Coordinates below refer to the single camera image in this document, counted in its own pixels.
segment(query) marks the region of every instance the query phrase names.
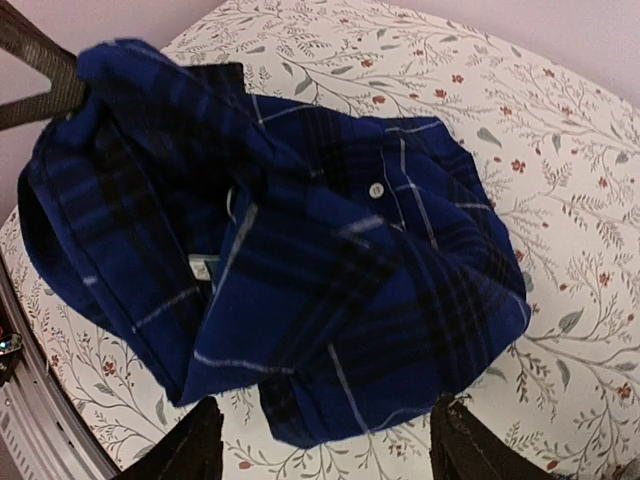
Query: shirt label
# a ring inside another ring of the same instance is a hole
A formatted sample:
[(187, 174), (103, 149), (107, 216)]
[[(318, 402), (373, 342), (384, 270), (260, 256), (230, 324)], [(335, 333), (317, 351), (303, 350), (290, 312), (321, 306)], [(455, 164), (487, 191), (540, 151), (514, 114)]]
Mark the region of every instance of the shirt label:
[(202, 282), (210, 282), (215, 277), (218, 264), (220, 263), (219, 255), (198, 255), (189, 254), (189, 266), (196, 280)]

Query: flannel shirt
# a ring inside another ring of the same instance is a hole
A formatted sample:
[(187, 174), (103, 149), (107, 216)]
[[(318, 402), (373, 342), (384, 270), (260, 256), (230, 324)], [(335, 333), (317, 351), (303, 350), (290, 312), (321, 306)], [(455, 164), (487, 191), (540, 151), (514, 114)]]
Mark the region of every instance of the flannel shirt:
[[(440, 120), (250, 95), (140, 41), (83, 52), (83, 111), (19, 181), (35, 268), (176, 405), (258, 384), (301, 447), (399, 424), (528, 325), (507, 230)], [(219, 254), (212, 284), (189, 254)]]

